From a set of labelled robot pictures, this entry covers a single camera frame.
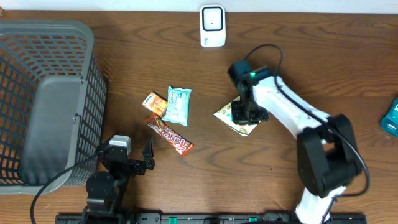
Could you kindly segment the brown chocolate bar wrapper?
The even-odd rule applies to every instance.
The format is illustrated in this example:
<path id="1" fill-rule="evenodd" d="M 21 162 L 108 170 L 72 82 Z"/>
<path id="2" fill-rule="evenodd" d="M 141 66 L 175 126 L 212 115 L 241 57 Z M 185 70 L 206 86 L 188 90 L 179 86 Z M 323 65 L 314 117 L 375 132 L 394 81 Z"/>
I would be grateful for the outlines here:
<path id="1" fill-rule="evenodd" d="M 185 156 L 195 147 L 190 141 L 168 127 L 155 113 L 145 119 L 144 123 L 165 139 L 181 156 Z"/>

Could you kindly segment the small orange snack packet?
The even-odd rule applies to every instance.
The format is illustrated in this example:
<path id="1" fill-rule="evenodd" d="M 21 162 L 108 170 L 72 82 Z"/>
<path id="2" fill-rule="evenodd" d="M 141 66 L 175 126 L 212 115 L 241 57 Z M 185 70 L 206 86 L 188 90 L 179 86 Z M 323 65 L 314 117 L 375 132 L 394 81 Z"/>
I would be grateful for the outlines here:
<path id="1" fill-rule="evenodd" d="M 158 94 L 151 92 L 142 102 L 142 105 L 148 110 L 162 117 L 167 109 L 168 103 Z"/>

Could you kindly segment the light teal wet wipes pack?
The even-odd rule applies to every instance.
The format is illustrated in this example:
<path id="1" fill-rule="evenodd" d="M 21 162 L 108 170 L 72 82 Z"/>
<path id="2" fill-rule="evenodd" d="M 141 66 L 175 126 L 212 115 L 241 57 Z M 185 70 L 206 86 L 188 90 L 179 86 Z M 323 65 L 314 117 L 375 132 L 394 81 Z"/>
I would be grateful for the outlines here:
<path id="1" fill-rule="evenodd" d="M 168 87 L 168 100 L 164 121 L 188 126 L 188 112 L 191 89 Z"/>

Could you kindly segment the teal mouthwash bottle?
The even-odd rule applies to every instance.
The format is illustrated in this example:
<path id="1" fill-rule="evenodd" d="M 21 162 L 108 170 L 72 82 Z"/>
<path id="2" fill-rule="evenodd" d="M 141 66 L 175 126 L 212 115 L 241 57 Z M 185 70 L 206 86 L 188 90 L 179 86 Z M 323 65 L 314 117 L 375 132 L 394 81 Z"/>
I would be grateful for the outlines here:
<path id="1" fill-rule="evenodd" d="M 398 137 L 398 98 L 396 98 L 388 113 L 381 119 L 380 127 L 390 135 Z"/>

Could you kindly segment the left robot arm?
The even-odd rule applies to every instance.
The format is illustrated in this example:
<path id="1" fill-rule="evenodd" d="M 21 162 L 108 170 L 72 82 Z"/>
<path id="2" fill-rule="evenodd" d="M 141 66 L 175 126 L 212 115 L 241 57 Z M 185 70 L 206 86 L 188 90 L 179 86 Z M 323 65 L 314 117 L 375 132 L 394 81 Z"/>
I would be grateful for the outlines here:
<path id="1" fill-rule="evenodd" d="M 129 181 L 155 167 L 153 138 L 149 138 L 142 159 L 130 159 L 131 138 L 114 135 L 97 149 L 98 159 L 106 168 L 92 174 L 86 182 L 88 208 L 95 213 L 114 214 L 121 207 Z"/>

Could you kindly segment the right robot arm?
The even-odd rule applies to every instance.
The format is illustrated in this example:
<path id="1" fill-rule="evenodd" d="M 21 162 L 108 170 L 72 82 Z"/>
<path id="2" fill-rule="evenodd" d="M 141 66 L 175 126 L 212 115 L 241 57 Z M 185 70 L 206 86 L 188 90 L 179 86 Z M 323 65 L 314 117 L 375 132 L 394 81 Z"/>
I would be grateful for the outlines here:
<path id="1" fill-rule="evenodd" d="M 336 199 L 368 169 L 359 155 L 351 121 L 307 103 L 268 67 L 253 70 L 243 60 L 228 75 L 240 99 L 231 104 L 237 125 L 257 125 L 273 114 L 297 141 L 298 175 L 304 185 L 295 215 L 300 223 L 327 223 Z"/>

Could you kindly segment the white barcode scanner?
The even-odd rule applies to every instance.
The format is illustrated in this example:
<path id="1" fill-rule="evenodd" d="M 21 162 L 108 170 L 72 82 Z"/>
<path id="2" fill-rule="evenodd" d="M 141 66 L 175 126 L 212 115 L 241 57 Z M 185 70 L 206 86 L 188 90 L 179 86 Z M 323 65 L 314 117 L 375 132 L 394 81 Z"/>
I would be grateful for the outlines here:
<path id="1" fill-rule="evenodd" d="M 226 43 L 226 13 L 221 5 L 204 5 L 200 13 L 200 44 L 222 47 Z"/>

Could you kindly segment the grey plastic shopping basket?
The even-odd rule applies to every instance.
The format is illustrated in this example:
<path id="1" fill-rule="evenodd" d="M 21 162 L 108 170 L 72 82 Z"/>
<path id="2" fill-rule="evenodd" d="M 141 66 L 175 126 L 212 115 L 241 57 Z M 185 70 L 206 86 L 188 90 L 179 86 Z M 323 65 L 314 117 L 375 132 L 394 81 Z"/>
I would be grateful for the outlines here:
<path id="1" fill-rule="evenodd" d="M 106 82 L 78 21 L 1 22 L 1 193 L 83 185 L 96 170 Z"/>

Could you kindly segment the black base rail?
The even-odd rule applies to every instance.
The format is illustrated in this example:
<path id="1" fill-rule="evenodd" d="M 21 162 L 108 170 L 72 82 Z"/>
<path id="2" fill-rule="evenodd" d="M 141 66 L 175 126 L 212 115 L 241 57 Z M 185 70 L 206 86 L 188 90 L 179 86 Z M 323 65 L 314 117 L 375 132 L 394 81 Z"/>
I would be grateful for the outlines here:
<path id="1" fill-rule="evenodd" d="M 130 223 L 130 224 L 240 224 L 240 223 L 299 223 L 298 218 L 289 213 L 265 213 L 263 215 L 161 215 L 158 213 L 140 213 L 130 219 L 123 217 L 94 217 L 89 214 L 58 215 L 56 224 L 76 223 Z"/>

